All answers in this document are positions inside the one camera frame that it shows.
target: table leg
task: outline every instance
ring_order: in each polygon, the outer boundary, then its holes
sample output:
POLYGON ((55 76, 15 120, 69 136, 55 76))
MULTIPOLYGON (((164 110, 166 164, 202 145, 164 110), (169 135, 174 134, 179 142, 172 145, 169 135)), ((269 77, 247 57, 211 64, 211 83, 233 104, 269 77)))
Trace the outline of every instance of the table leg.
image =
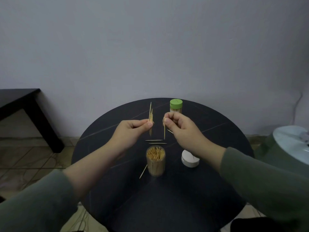
POLYGON ((40 134, 50 146, 52 151, 54 153, 60 153, 64 148, 64 144, 57 137, 56 133, 50 126, 44 113, 35 101, 35 98, 33 97, 32 99, 28 100, 23 109, 30 117, 36 128, 39 130, 40 134))

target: left hand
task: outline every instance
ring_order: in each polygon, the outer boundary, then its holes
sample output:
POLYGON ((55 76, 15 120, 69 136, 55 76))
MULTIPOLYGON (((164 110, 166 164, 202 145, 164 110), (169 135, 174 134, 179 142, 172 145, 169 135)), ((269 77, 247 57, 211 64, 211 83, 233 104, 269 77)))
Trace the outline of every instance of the left hand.
POLYGON ((117 126, 108 144, 122 153, 133 146, 139 136, 153 126, 149 119, 144 120, 123 120, 117 126))

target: toothpick container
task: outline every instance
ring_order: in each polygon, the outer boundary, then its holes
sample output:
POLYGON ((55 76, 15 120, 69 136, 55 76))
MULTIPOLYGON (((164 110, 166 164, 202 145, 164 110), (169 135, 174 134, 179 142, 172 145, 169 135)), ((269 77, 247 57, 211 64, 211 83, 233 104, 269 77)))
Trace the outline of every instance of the toothpick container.
POLYGON ((154 177, 158 177, 158 176, 161 176, 164 173, 164 171, 165 171, 165 156, 166 156, 165 150, 161 146, 155 145, 155 146, 151 146, 147 149, 146 159, 147 159, 147 167, 148 167, 148 171, 149 171, 150 175, 152 175, 154 177), (152 147, 158 147, 158 148, 162 149, 163 152, 164 152, 164 157, 159 159, 159 160, 149 159, 148 156, 147 156, 147 153, 148 153, 149 149, 152 148, 152 147))
POLYGON ((172 99, 170 101, 170 111, 171 112, 182 112, 182 100, 181 99, 172 99))

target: hand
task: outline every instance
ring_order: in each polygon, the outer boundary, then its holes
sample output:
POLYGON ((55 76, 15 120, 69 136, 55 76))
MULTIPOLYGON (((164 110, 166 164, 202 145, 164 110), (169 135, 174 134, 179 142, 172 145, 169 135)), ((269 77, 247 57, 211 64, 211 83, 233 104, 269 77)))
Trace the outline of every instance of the hand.
POLYGON ((119 153, 124 152, 133 146, 139 136, 153 126, 149 119, 144 120, 123 120, 117 126, 108 145, 116 148, 119 153))
POLYGON ((189 117, 179 112, 165 113, 163 123, 174 133, 177 142, 187 151, 199 156, 207 144, 213 144, 189 117))

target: right hand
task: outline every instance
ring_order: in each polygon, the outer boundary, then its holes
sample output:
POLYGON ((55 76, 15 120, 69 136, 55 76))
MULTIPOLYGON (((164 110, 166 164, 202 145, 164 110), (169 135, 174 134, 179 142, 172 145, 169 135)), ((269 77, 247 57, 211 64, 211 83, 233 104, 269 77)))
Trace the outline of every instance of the right hand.
POLYGON ((196 156, 200 155, 205 145, 213 144, 189 117, 179 112, 165 113, 163 123, 174 133, 182 148, 196 156))

